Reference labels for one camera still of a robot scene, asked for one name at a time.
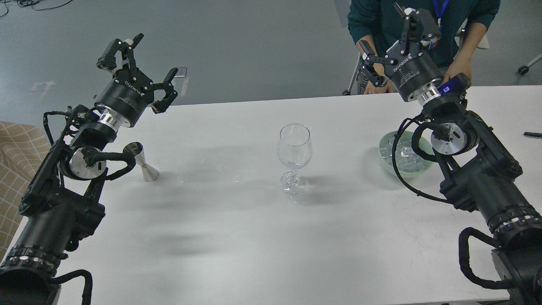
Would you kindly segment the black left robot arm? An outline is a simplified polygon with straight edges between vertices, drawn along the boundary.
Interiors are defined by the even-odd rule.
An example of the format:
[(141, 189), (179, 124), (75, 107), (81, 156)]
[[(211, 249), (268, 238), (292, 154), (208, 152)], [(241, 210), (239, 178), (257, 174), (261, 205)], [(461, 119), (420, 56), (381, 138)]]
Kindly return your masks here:
[(84, 280), (81, 303), (91, 303), (91, 273), (79, 269), (57, 275), (58, 267), (104, 218), (99, 200), (105, 182), (136, 165), (147, 168), (137, 141), (122, 152), (104, 148), (121, 127), (134, 127), (146, 108), (164, 113), (178, 96), (174, 78), (186, 75), (185, 68), (174, 67), (160, 83), (147, 77), (133, 53), (143, 37), (113, 40), (97, 60), (97, 68), (111, 72), (112, 80), (93, 108), (78, 105), (62, 112), (65, 127), (19, 205), (28, 222), (1, 264), (2, 305), (56, 305), (62, 284), (77, 277)]

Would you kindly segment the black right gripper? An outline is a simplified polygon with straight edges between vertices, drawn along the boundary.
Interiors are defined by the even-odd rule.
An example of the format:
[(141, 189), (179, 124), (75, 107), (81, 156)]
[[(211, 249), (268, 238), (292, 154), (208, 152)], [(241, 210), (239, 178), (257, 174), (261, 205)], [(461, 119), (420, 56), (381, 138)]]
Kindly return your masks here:
[[(431, 44), (442, 38), (442, 33), (428, 10), (407, 8), (400, 3), (394, 7), (404, 19), (401, 38), (385, 57), (379, 57), (368, 41), (360, 41), (364, 52), (361, 72), (375, 87), (385, 87), (390, 79), (401, 98), (412, 102), (418, 99), (420, 89), (437, 87), (443, 81), (443, 73), (426, 53)], [(386, 67), (386, 72), (377, 72), (375, 64)]]

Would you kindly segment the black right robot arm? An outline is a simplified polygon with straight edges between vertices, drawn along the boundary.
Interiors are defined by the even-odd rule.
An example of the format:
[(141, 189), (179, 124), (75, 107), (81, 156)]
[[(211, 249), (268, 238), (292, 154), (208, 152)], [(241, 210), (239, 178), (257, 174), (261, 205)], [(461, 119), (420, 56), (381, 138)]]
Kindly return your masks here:
[(507, 290), (512, 305), (541, 303), (541, 215), (517, 189), (523, 171), (483, 119), (467, 110), (470, 61), (498, 0), (353, 0), (348, 29), (367, 91), (390, 87), (418, 101), (415, 153), (439, 164), (443, 202), (479, 211), (491, 236), (459, 234), (459, 266), (472, 283)]

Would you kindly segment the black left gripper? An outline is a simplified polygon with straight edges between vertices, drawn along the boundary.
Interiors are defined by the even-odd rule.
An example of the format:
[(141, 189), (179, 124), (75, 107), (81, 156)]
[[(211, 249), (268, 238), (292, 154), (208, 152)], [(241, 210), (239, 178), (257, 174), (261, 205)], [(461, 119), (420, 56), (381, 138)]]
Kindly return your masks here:
[[(145, 108), (153, 101), (154, 94), (151, 92), (160, 89), (165, 92), (161, 100), (149, 104), (155, 114), (165, 113), (178, 96), (178, 92), (175, 91), (172, 84), (174, 77), (179, 72), (177, 67), (168, 72), (162, 83), (152, 83), (148, 77), (138, 77), (133, 50), (143, 37), (143, 33), (138, 33), (132, 40), (115, 39), (110, 42), (97, 60), (97, 68), (111, 72), (113, 75), (121, 69), (128, 71), (128, 78), (114, 78), (95, 103), (96, 109), (100, 112), (98, 122), (112, 129), (134, 127)], [(122, 68), (117, 67), (117, 52), (122, 55)]]

